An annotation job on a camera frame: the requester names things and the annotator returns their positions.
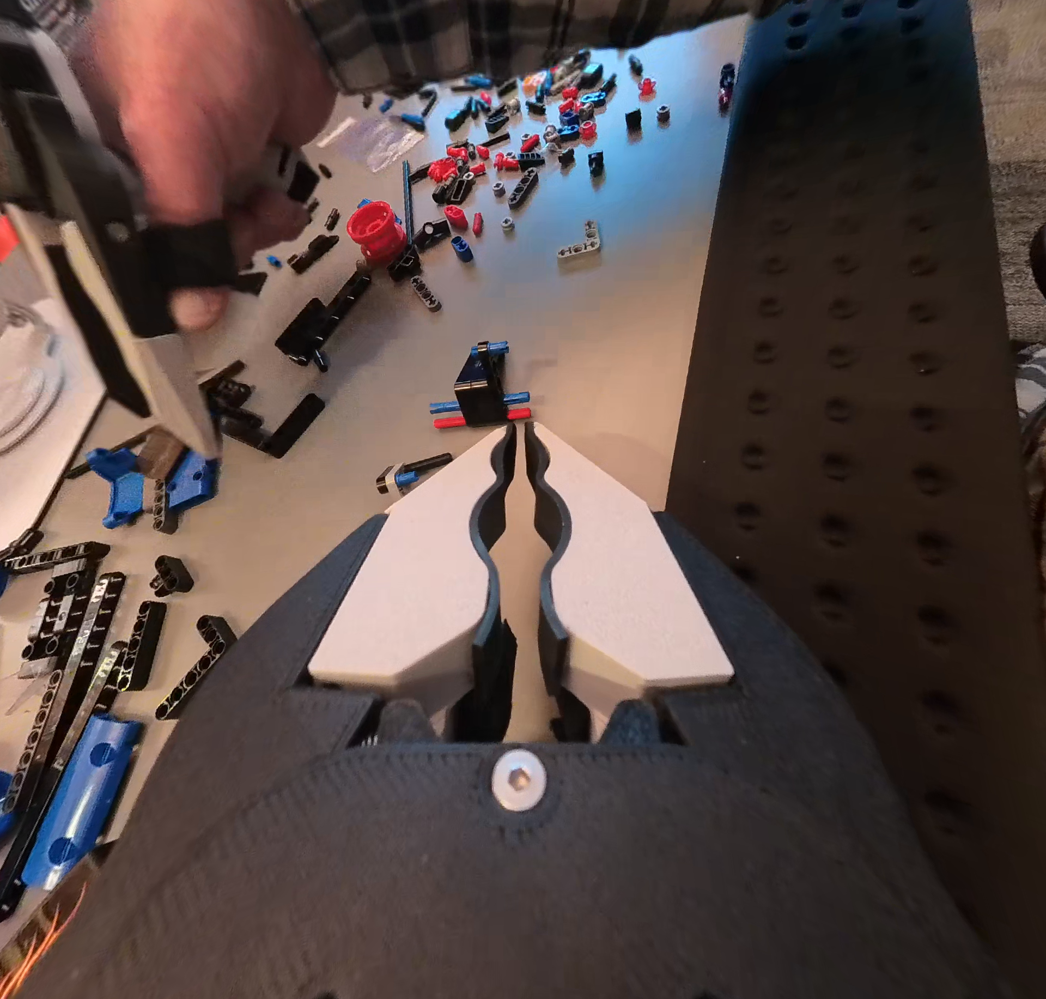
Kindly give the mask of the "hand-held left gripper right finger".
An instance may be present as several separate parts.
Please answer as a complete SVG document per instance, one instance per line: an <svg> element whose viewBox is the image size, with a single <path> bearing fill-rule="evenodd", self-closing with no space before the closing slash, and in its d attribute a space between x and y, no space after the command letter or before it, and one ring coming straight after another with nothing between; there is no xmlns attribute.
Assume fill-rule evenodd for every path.
<svg viewBox="0 0 1046 999"><path fill-rule="evenodd" d="M729 684L734 668L658 518L538 422L525 425L533 525L550 555L539 654L560 742L597 742L619 705Z"/></svg>

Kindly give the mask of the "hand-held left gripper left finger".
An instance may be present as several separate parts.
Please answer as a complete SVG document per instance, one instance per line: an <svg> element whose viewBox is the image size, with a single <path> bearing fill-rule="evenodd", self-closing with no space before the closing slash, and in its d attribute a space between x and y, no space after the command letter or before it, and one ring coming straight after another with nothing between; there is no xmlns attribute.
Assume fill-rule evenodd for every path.
<svg viewBox="0 0 1046 999"><path fill-rule="evenodd" d="M417 703L455 742L501 742L516 638L490 550L505 531L516 426L470 447L382 516L308 664L314 681Z"/></svg>

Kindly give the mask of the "small black blue brick assembly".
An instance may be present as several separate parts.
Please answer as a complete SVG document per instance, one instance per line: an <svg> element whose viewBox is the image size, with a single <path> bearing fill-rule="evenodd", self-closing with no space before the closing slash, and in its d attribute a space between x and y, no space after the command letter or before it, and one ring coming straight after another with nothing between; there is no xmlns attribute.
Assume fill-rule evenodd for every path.
<svg viewBox="0 0 1046 999"><path fill-rule="evenodd" d="M485 428L532 416L530 392L504 387L507 341L482 341L473 346L454 384L454 399L431 403L433 428Z"/></svg>

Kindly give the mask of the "pile of small pins connectors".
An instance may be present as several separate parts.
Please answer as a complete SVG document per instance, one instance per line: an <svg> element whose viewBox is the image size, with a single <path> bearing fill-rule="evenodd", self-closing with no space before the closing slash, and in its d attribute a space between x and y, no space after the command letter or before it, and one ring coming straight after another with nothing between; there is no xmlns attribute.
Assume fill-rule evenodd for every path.
<svg viewBox="0 0 1046 999"><path fill-rule="evenodd" d="M424 89L417 115L391 101L381 112L425 132L404 159L412 167L414 232L449 221L452 235L485 226L541 226L566 240L595 220L612 247L693 249L710 227L737 73L713 48L660 41L643 51L582 52L500 90L484 77L447 95ZM344 230L362 204L384 201L403 223L402 160L381 195L369 185L342 204Z"/></svg>

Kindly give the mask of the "grey desk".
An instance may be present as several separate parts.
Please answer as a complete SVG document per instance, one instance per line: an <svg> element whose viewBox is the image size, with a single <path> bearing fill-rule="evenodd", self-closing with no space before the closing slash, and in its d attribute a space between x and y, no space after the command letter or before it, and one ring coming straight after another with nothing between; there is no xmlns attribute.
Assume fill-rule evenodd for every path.
<svg viewBox="0 0 1046 999"><path fill-rule="evenodd" d="M720 64L740 64L748 26L738 16L639 51L689 40L713 48ZM457 456L480 439L481 430L434 430L429 413L431 403L453 396L467 351L479 341L509 342L508 389L530 392L537 421L651 508L664 506L710 228L692 240L693 249L654 251L616 249L600 231L597 255L560 264L558 249L579 242L583 221L559 241L522 222L511 233L485 226L479 237L467 234L474 262L459 262L449 243L423 255L422 276L439 312L428 312L410 283L376 275L333 335L326 373L294 365L274 342L309 299L329 300L356 270L359 249L343 221L340 243L306 274L287 267L268 274L259 299L274 321L244 355L242 376L254 387L248 407L274 430L306 393L325 402L288 455L274 459L226 440L217 497L190 509L175 535L155 531L145 517L105 531L108 486L90 473L63 484L43 521L43 548L87 540L111 546L103 571L126 574L114 639L129 635L139 603L153 596L155 557L182 559L194 576L194 591L172 598L150 685L116 702L116 712L140 719L145 731L109 839L124 828L173 735L175 724L154 713L201 656L199 616L221 615L241 635L387 506L374 486L382 469Z"/></svg>

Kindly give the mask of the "black short straight beam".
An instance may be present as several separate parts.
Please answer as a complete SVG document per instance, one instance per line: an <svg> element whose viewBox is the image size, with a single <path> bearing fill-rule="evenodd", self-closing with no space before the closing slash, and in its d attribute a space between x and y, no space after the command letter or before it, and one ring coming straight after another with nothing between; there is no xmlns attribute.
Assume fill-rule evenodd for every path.
<svg viewBox="0 0 1046 999"><path fill-rule="evenodd" d="M274 345L288 359L299 366L313 362L316 351L322 348L322 331L326 322L326 305L319 298L309 299L281 331Z"/></svg>

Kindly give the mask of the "black medium straight beam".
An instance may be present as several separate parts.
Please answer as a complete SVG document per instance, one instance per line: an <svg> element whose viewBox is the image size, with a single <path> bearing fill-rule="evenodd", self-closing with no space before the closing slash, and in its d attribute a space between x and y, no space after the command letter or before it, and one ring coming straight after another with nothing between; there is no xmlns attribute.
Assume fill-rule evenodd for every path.
<svg viewBox="0 0 1046 999"><path fill-rule="evenodd" d="M315 366L322 373L329 371L327 344L371 283L372 276L367 271L357 270L336 292L331 302L323 303L314 298L306 303L303 311L306 322L302 332L300 365Z"/></svg>

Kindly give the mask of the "black angled beam with connector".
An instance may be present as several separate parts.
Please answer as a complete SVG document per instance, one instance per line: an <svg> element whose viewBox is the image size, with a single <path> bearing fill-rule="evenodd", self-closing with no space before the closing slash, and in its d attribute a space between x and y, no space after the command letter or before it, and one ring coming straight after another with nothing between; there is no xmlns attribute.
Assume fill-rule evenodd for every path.
<svg viewBox="0 0 1046 999"><path fill-rule="evenodd" d="M204 652L157 706L154 718L158 722L174 721L181 717L194 695L199 693L204 678L217 667L217 662L238 639L229 622L220 615L200 616L196 630L203 640Z"/></svg>

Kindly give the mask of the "black forked connector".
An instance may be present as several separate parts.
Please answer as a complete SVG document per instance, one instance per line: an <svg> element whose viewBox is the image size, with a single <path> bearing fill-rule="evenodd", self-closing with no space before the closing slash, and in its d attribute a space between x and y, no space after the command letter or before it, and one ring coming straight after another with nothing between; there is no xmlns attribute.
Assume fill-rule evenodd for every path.
<svg viewBox="0 0 1046 999"><path fill-rule="evenodd" d="M321 179L321 173L300 149L287 145L279 150L277 174L285 194L292 202L302 206L312 200Z"/></svg>

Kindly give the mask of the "red wheel rim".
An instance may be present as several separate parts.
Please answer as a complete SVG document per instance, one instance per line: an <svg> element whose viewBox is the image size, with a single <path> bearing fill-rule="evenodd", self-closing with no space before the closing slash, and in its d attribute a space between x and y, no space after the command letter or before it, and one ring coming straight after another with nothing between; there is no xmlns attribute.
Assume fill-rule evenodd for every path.
<svg viewBox="0 0 1046 999"><path fill-rule="evenodd" d="M396 262L407 249L407 233L396 211L385 201L359 206L346 222L346 233L362 256L376 267Z"/></svg>

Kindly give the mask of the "black connector pair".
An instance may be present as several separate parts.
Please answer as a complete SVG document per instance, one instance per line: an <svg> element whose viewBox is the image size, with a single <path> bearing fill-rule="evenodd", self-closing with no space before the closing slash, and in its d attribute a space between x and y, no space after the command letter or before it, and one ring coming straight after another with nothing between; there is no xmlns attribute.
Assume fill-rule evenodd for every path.
<svg viewBox="0 0 1046 999"><path fill-rule="evenodd" d="M388 265L389 278L399 283L420 275L422 254L448 241L451 235L451 226L446 219L424 222L420 228L415 230L412 242L400 253L397 259Z"/></svg>

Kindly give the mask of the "large clear plastic bag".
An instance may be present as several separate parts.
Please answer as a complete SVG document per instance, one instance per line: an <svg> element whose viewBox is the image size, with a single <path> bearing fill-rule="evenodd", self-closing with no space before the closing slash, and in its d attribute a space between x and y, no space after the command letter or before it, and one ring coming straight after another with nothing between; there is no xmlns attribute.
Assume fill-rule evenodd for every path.
<svg viewBox="0 0 1046 999"><path fill-rule="evenodd" d="M423 139L425 132L396 118L346 116L322 132L313 145L324 155L378 173L405 158Z"/></svg>

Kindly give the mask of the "blue curved panel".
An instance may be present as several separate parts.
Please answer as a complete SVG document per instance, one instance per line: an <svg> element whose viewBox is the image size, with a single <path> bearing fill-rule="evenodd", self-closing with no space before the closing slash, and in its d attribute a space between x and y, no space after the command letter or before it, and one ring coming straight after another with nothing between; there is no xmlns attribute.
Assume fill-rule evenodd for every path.
<svg viewBox="0 0 1046 999"><path fill-rule="evenodd" d="M89 719L23 868L27 889L56 889L93 852L141 732L137 721L113 716Z"/></svg>

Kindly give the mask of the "person's torso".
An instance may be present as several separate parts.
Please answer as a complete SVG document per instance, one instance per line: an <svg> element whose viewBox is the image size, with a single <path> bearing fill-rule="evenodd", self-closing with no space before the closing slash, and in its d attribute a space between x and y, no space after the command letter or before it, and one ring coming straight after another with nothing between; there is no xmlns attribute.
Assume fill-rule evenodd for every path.
<svg viewBox="0 0 1046 999"><path fill-rule="evenodd" d="M1045 459L1044 343L1031 344L1018 351L1014 390L1026 477L1029 483L1041 481Z"/></svg>

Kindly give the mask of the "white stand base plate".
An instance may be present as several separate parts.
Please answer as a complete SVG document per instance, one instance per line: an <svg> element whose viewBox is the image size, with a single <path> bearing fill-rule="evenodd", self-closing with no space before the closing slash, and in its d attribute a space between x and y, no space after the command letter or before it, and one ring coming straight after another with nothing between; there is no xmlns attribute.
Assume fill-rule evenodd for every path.
<svg viewBox="0 0 1046 999"><path fill-rule="evenodd" d="M1 270L1 541L32 528L104 400L79 330L24 247Z"/></svg>

